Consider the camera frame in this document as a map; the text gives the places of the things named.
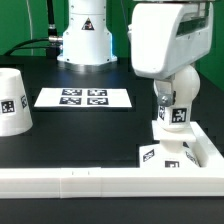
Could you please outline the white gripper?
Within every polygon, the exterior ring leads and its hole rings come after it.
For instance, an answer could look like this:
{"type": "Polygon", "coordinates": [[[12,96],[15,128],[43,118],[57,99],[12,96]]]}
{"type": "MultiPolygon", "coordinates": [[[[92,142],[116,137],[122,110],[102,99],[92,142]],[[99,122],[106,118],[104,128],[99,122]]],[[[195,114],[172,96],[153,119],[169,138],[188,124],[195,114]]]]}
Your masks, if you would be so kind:
{"type": "Polygon", "coordinates": [[[173,80],[165,79],[211,49],[211,2],[140,2],[132,14],[131,62],[137,76],[152,79],[157,103],[174,104],[173,80]]]}

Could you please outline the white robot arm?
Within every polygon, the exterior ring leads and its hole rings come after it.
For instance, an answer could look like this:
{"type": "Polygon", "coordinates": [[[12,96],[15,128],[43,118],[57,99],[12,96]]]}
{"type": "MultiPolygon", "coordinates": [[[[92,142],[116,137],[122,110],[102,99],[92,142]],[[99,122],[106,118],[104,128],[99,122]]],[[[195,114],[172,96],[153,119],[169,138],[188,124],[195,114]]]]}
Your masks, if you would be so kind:
{"type": "MultiPolygon", "coordinates": [[[[157,81],[158,103],[175,102],[172,76],[208,54],[213,0],[134,0],[128,37],[135,74],[157,81]]],[[[69,25],[62,36],[61,66],[98,70],[116,61],[106,26],[106,0],[68,0],[69,25]]]]}

